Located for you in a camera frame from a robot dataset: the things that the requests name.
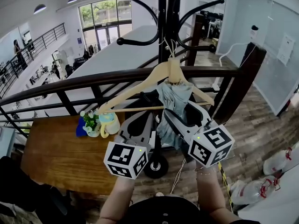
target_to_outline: tree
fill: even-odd
[[[91,20],[93,19],[91,6],[84,6],[80,8],[83,21],[86,26],[92,25]]]
[[[97,21],[100,18],[98,15],[99,10],[109,10],[114,7],[116,7],[116,0],[106,0],[96,3],[93,5],[94,20]]]

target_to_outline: wooden table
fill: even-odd
[[[124,113],[117,113],[120,123]],[[116,177],[107,170],[103,160],[109,141],[76,137],[79,116],[35,119],[26,143],[21,168],[36,182],[51,186],[109,195]]]

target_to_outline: white table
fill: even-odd
[[[209,38],[211,26],[216,26],[216,24],[212,21],[209,22],[209,30],[207,31],[207,38]]]

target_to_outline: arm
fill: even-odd
[[[196,168],[201,168],[201,165],[196,163]],[[197,172],[197,188],[200,209],[209,213],[217,223],[229,224],[241,220],[226,209],[224,195],[212,167],[202,168]]]
[[[126,214],[133,194],[135,180],[118,177],[110,196],[100,212],[97,224],[115,224]]]

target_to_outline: office chair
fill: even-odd
[[[65,71],[66,71],[67,77],[69,77],[73,73],[73,68],[70,65],[66,65]]]
[[[28,212],[35,211],[43,224],[86,221],[71,206],[70,197],[58,189],[31,180],[9,157],[0,159],[0,201],[15,204]]]

